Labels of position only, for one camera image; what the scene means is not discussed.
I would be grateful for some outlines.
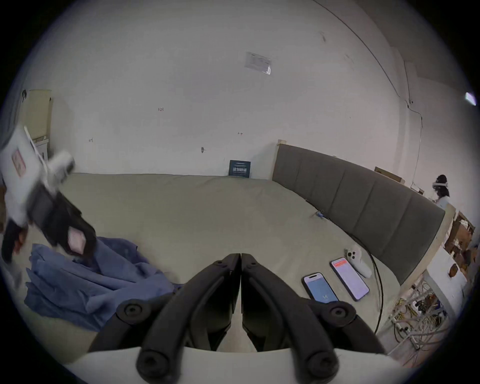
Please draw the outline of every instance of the screw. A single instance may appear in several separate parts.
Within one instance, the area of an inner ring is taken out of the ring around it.
[[[338,371],[338,361],[330,352],[317,352],[308,359],[307,368],[313,376],[327,378]]]
[[[143,351],[138,357],[137,369],[144,376],[161,378],[168,373],[168,359],[157,351]]]
[[[330,311],[330,314],[334,317],[346,317],[347,312],[341,307],[336,307]]]
[[[125,314],[127,316],[137,316],[142,313],[142,307],[138,304],[129,304],[125,307]]]

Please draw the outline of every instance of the woman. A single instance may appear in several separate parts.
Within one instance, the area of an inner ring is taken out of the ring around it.
[[[448,182],[445,175],[440,175],[432,184],[432,188],[437,192],[438,199],[434,201],[440,208],[445,210],[450,203],[450,192],[448,191]]]

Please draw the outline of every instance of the white shirt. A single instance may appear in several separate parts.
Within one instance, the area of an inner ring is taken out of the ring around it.
[[[450,196],[444,196],[438,199],[435,204],[437,204],[440,208],[445,210],[447,208],[447,204],[450,203]]]

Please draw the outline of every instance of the ceiling light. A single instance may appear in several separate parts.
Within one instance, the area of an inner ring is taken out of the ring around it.
[[[475,96],[473,96],[471,93],[465,93],[465,100],[468,101],[471,105],[477,105],[477,100]]]

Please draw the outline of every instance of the dark blue sign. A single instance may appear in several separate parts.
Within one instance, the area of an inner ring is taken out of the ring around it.
[[[230,160],[228,175],[250,177],[250,161]]]

